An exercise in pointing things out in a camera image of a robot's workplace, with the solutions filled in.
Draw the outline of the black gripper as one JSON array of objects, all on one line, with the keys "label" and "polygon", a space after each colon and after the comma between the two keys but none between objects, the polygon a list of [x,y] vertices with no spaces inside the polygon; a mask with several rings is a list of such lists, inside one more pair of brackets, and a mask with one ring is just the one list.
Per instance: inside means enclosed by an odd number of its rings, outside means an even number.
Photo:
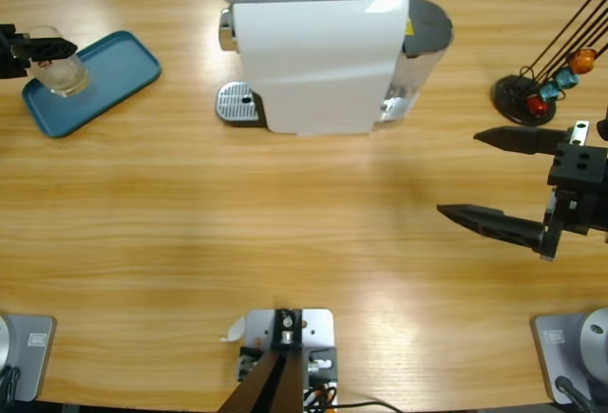
[{"label": "black gripper", "polygon": [[607,149],[586,143],[590,123],[579,120],[566,130],[538,126],[500,126],[478,132],[476,141],[508,152],[553,157],[547,184],[552,195],[543,224],[473,204],[438,204],[451,221],[492,239],[531,249],[554,261],[561,234],[607,232]]},{"label": "black gripper", "polygon": [[[28,50],[24,55],[23,47]],[[34,63],[63,60],[75,52],[77,46],[66,39],[29,38],[18,33],[14,24],[1,25],[1,78],[15,79],[28,75],[29,60]]]}]

